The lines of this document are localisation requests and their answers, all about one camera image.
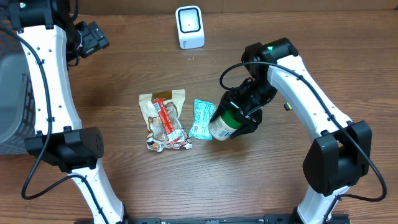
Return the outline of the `green lid jar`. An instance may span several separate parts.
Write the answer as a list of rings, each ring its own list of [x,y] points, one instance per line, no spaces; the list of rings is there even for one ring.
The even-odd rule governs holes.
[[[227,140],[243,123],[232,110],[219,111],[213,115],[208,125],[210,134],[219,141]]]

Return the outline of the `white barcode scanner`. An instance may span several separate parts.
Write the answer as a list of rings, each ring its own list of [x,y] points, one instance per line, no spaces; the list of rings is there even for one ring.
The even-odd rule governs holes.
[[[196,49],[205,44],[201,9],[198,6],[181,6],[175,11],[178,42],[183,50]]]

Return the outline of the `mint green tissue packet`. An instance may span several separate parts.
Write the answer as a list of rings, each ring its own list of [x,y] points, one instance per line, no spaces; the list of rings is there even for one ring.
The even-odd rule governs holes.
[[[193,105],[193,124],[189,132],[189,137],[201,140],[212,140],[208,125],[210,119],[216,111],[214,103],[195,99]]]

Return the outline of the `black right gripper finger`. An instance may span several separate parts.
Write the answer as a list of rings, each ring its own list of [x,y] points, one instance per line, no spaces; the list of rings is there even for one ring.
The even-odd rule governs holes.
[[[234,112],[234,119],[242,125],[230,136],[231,139],[243,134],[253,133],[262,123],[262,111],[257,110],[248,117],[239,112]]]
[[[210,119],[210,122],[211,123],[214,122],[216,118],[224,115],[230,109],[231,109],[231,100],[221,99],[216,111],[214,112],[213,116]]]

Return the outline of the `dark grey plastic basket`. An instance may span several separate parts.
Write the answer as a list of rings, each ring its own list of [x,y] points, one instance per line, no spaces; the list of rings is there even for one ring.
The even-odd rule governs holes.
[[[34,136],[35,104],[21,43],[1,32],[1,155],[25,154]]]

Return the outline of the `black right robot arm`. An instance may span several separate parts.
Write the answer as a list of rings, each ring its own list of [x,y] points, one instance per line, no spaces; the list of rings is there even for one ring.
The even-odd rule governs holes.
[[[296,113],[311,141],[303,161],[308,189],[290,215],[266,215],[266,223],[348,223],[334,215],[339,196],[368,173],[372,132],[366,122],[355,123],[341,112],[306,69],[289,39],[248,45],[241,65],[249,72],[238,87],[227,87],[208,129],[224,141],[254,132],[262,107],[276,94],[285,109]]]

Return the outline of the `yellow highlighter marker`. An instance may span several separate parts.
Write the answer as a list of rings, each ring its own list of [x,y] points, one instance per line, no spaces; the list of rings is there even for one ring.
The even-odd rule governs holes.
[[[286,111],[291,111],[292,110],[292,107],[291,107],[291,105],[289,103],[285,103],[284,104],[284,108],[285,108]]]

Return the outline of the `beige dog treat bag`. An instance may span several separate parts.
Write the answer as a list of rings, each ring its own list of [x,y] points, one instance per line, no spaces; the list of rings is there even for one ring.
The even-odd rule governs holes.
[[[149,150],[186,150],[192,148],[179,118],[185,102],[185,90],[169,90],[139,96],[139,106],[149,134],[146,145]]]

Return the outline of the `red snack stick packet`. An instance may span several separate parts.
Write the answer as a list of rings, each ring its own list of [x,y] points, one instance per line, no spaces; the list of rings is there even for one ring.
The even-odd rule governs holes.
[[[174,145],[185,140],[181,125],[178,121],[178,111],[172,101],[165,103],[162,98],[152,100],[152,104],[162,122],[167,141]]]

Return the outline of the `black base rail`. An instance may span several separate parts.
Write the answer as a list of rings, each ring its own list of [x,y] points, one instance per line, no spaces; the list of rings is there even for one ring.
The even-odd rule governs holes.
[[[133,224],[288,224],[290,215],[265,215],[264,217],[160,219],[135,218]]]

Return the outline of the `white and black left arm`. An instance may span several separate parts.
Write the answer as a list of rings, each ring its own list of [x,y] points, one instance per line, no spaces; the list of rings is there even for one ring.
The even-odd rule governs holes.
[[[104,143],[98,128],[84,128],[73,102],[68,69],[109,42],[95,22],[78,22],[78,6],[68,1],[3,1],[27,59],[34,92],[35,134],[24,141],[36,158],[58,167],[86,200],[93,223],[129,223],[103,167]]]

